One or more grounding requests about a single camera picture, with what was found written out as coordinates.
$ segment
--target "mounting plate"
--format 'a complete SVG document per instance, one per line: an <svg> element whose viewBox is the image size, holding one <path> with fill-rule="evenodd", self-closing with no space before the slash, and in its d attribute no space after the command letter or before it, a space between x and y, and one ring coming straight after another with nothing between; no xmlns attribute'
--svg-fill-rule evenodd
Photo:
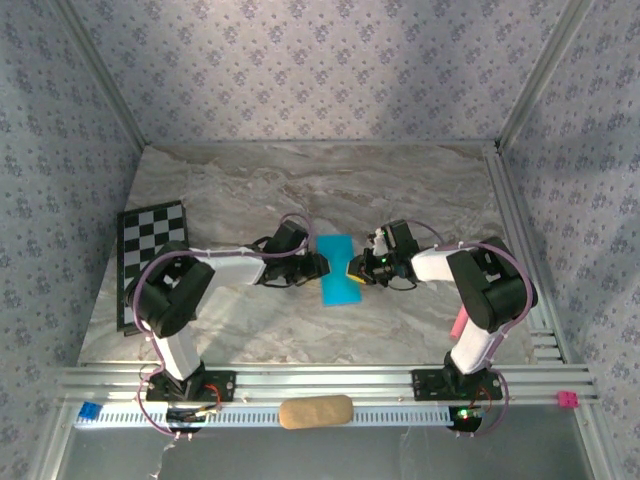
<svg viewBox="0 0 640 480"><path fill-rule="evenodd" d="M442 369L420 369L411 371L411 384L413 398L416 402L441 401L441 400L488 400L480 387L484 387L491 400L502 400L502 388L500 380L495 373L486 372L477 382L470 382L469 387L458 388L457 392L451 391L445 383Z"/></svg>
<svg viewBox="0 0 640 480"><path fill-rule="evenodd" d="M236 388L236 372L231 370L206 370L203 373L204 385L215 385L220 394L221 402L233 401ZM190 402L216 403L216 394L213 390L203 388L202 391ZM173 383L163 374L154 375L149 380L147 387L147 402L184 402L181 394Z"/></svg>

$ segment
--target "black bracket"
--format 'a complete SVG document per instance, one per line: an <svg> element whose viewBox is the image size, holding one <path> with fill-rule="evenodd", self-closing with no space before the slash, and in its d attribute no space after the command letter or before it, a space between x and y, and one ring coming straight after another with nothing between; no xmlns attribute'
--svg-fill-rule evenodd
<svg viewBox="0 0 640 480"><path fill-rule="evenodd" d="M442 368L420 369L411 372L411 385L413 387L413 399L416 402L464 400L472 402L488 400L482 391L484 388L491 400L502 400L502 388L498 375L483 371L481 376L470 378L463 385L452 388Z"/></svg>
<svg viewBox="0 0 640 480"><path fill-rule="evenodd" d="M205 370L201 375L201 385L214 385L220 394L221 402L233 401L236 389L236 372L226 370ZM154 375L149 379L147 387L148 402L198 402L216 403L217 396L213 389L197 388L185 398L185 393L176 387L164 373Z"/></svg>

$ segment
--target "marble tabletop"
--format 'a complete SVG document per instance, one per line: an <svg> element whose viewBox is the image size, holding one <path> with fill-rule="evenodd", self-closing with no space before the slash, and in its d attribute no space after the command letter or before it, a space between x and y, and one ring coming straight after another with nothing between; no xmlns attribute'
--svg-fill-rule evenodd
<svg viewBox="0 0 640 480"><path fill-rule="evenodd" d="M307 211L319 234L353 236L356 251L376 227L399 218L430 223L447 241L503 235L479 147L247 143L147 147L127 209L182 200L192 247L251 243L286 212ZM424 245L429 232L412 228ZM456 288L411 292L363 287L362 303L323 307L320 282L286 290L219 288L192 330L208 364L441 363L461 305ZM533 348L514 328L496 363L524 364ZM142 335L116 332L115 249L96 300L80 363L154 361Z"/></svg>

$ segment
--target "blue block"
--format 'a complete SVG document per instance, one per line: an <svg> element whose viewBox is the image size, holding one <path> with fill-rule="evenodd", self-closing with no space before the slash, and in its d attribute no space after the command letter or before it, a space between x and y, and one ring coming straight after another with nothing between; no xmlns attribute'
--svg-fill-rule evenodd
<svg viewBox="0 0 640 480"><path fill-rule="evenodd" d="M324 255L331 268L331 273L320 279L322 303L326 307L360 303L360 286L347 277L347 266L355 256L351 235L319 235L316 245L318 253Z"/></svg>
<svg viewBox="0 0 640 480"><path fill-rule="evenodd" d="M100 415L100 411L102 410L102 405L98 405L97 403L84 402L82 404L82 408L80 409L80 413L78 413L78 417L86 418L87 420L95 420Z"/></svg>

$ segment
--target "table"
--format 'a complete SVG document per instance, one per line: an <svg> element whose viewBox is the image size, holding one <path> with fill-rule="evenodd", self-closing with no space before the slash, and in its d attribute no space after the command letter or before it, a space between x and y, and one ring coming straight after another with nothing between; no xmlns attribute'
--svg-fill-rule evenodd
<svg viewBox="0 0 640 480"><path fill-rule="evenodd" d="M383 223L414 218L447 241L503 236L479 147L433 144L241 143L147 147L127 210L182 200L192 247L251 243L279 217L308 211L319 234L346 233L356 251ZM421 245L429 232L413 228ZM274 290L216 290L192 322L203 360L215 363L441 363L460 307L452 284L411 292L363 288L358 305L323 307L320 282ZM115 249L79 362L154 361L142 335L116 332ZM512 329L496 363L531 361L524 324Z"/></svg>

